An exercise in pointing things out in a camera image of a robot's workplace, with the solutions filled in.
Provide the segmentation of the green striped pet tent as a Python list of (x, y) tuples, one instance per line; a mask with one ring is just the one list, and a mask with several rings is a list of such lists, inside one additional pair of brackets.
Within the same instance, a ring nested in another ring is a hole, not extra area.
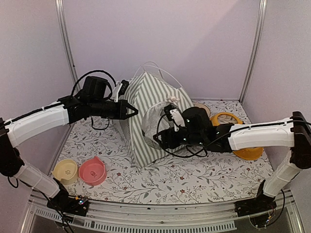
[(121, 97), (138, 109), (138, 114), (126, 120), (113, 121), (138, 170), (167, 155), (153, 139), (157, 132), (174, 127), (174, 123), (163, 117), (164, 108), (172, 105), (183, 112), (193, 106), (183, 86), (169, 84), (163, 73), (165, 70), (154, 62), (142, 64)]

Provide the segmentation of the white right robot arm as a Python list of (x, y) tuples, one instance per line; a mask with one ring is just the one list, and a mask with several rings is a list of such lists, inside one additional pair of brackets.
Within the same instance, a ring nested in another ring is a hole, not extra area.
[(181, 145), (199, 146), (212, 152), (234, 152), (257, 147), (290, 149), (276, 171), (260, 184), (257, 196), (251, 202), (256, 212), (267, 207), (270, 200), (300, 171), (311, 167), (311, 124), (299, 111), (278, 121), (214, 126), (203, 108), (191, 107), (182, 113), (172, 109), (168, 119), (174, 126), (157, 129), (153, 136), (164, 151)]

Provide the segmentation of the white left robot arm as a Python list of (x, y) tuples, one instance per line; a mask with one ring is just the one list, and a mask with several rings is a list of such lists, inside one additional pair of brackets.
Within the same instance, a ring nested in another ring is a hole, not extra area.
[(73, 124), (89, 117), (109, 120), (125, 120), (138, 114), (138, 110), (121, 98), (129, 87), (123, 80), (110, 89), (108, 80), (96, 76), (86, 77), (84, 86), (76, 95), (59, 98), (52, 104), (27, 114), (0, 122), (0, 173), (15, 178), (52, 199), (62, 211), (72, 207), (72, 200), (59, 181), (44, 174), (40, 169), (23, 159), (21, 149), (32, 152), (31, 161), (43, 151), (35, 142), (41, 134)]

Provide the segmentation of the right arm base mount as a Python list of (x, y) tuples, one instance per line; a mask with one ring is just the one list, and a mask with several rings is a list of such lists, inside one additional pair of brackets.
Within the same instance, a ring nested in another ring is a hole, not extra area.
[(263, 197), (240, 200), (234, 203), (239, 217), (261, 213), (276, 208), (275, 198)]

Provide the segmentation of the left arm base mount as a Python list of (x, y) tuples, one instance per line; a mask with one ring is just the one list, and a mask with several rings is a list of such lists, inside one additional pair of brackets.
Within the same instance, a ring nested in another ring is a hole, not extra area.
[(47, 207), (60, 213), (86, 216), (89, 201), (87, 196), (70, 196), (67, 189), (61, 187), (54, 198), (48, 198)]

